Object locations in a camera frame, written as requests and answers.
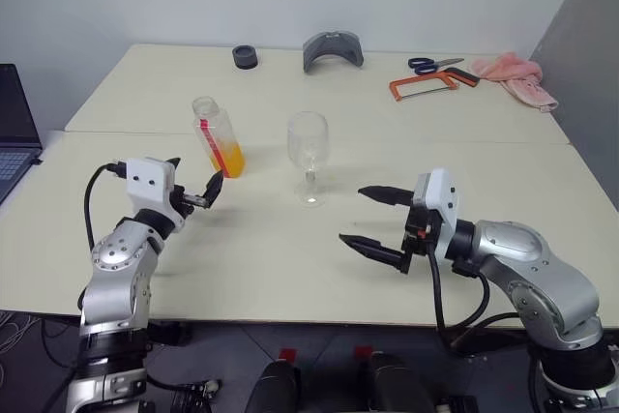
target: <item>pink towel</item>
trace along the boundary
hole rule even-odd
[[[471,71],[483,79],[499,81],[514,97],[540,111],[551,111],[559,104],[540,86],[540,65],[522,60],[513,52],[504,53],[496,60],[475,60]]]

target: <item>white table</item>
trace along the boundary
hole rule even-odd
[[[411,75],[407,59],[413,56],[427,54],[366,53],[361,69],[325,57],[304,74],[299,50],[258,49],[257,68],[243,71],[234,66],[230,47],[134,45],[66,130],[192,133],[191,102],[210,95],[230,113],[242,144],[281,143],[288,117],[300,110],[323,113],[333,138],[341,142],[350,137],[401,143],[568,142],[550,114],[485,80],[476,88],[461,84],[456,91],[396,103],[389,82]],[[456,65],[464,70],[476,58],[444,57],[456,56],[466,58]],[[423,89],[426,84],[415,87]]]
[[[224,182],[210,211],[169,238],[152,281],[155,318],[434,324],[425,259],[409,276],[345,246],[338,233],[397,248],[406,210],[356,194],[365,185],[412,188],[418,173],[447,166],[460,216],[536,227],[558,256],[598,287],[605,326],[619,326],[618,216],[573,147],[548,143],[406,142],[391,137],[333,144],[325,205],[302,207],[283,141],[244,146],[245,174]],[[181,156],[177,182],[197,192],[213,169],[194,134],[64,133],[22,183],[0,218],[0,307],[77,314],[91,274],[82,217],[95,167],[112,159]],[[130,205],[124,181],[106,173],[92,199],[95,236]],[[478,282],[444,267],[446,319],[460,320],[481,296]],[[492,288],[487,313],[510,310]]]

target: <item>wine glass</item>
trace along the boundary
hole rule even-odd
[[[308,206],[324,203],[316,172],[329,157],[329,126],[320,113],[302,111],[288,121],[288,157],[303,169],[304,178],[296,193]]]

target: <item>laptop keyboard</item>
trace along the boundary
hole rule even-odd
[[[0,181],[13,178],[28,155],[28,152],[0,152]]]

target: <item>orange liquid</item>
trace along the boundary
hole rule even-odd
[[[234,142],[233,144],[226,144],[219,147],[221,157],[223,158],[223,164],[225,165],[228,178],[238,178],[241,176],[243,172],[243,168],[245,167],[245,157],[243,157],[243,152],[241,152],[241,147],[238,142]],[[222,169],[220,163],[215,158],[215,155],[211,153],[210,155],[211,163],[213,167],[219,171]]]

